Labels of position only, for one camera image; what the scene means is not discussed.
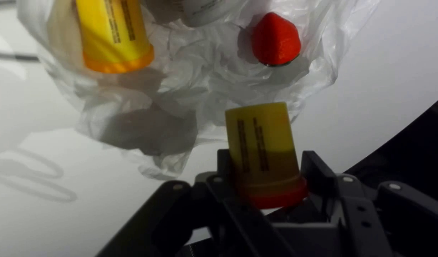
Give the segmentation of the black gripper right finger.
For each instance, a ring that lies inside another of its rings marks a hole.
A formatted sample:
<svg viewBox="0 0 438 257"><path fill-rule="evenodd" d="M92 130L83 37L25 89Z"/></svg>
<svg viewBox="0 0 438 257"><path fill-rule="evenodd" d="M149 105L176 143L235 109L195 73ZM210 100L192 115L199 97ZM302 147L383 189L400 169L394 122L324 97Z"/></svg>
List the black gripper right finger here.
<svg viewBox="0 0 438 257"><path fill-rule="evenodd" d="M303 232L307 257L438 257L438 200L397 180L367 187L336 174L314 152L302 172L319 197L322 223Z"/></svg>

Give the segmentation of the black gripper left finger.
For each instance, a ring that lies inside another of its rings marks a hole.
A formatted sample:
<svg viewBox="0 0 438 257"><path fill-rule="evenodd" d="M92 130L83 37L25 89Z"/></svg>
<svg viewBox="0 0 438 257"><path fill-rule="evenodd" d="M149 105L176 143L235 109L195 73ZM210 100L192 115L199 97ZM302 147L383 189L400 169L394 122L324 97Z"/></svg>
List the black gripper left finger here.
<svg viewBox="0 0 438 257"><path fill-rule="evenodd" d="M232 183L229 150L217 170L163 183L96 257L296 257L266 216Z"/></svg>

